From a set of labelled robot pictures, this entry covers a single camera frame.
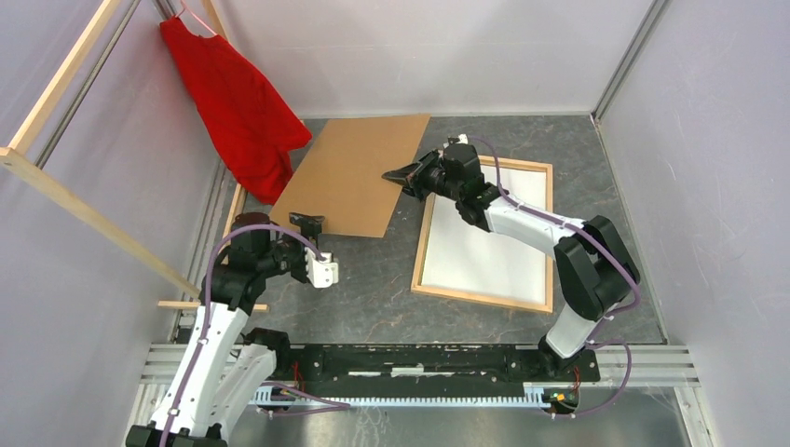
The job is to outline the brown cardboard backing board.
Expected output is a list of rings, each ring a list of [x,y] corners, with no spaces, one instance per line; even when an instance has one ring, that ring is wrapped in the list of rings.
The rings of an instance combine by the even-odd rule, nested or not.
[[[383,237],[401,188],[382,178],[413,162],[430,116],[329,120],[306,152],[269,217],[291,212],[325,218],[325,234]]]

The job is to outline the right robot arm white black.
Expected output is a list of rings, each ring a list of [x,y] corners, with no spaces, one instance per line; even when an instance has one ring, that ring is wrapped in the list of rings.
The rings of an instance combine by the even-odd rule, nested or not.
[[[584,221],[526,204],[503,186],[499,173],[493,181],[485,179],[477,149],[461,138],[382,177],[420,201],[430,195],[449,199],[465,223],[554,261],[565,307],[540,340],[538,354],[538,368],[551,380],[575,369],[575,356],[601,322],[627,310],[626,297],[633,297],[633,305],[641,301],[640,273],[609,219],[598,215]]]

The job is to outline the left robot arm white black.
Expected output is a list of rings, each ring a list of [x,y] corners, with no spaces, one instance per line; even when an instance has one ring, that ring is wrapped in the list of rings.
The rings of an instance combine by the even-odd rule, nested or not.
[[[211,250],[178,369],[150,420],[129,428],[126,445],[226,446],[256,389],[291,371],[288,335],[261,328],[243,336],[237,361],[225,367],[270,278],[289,275],[316,289],[338,280],[337,262],[318,247],[323,217],[292,212],[289,222],[242,213]]]

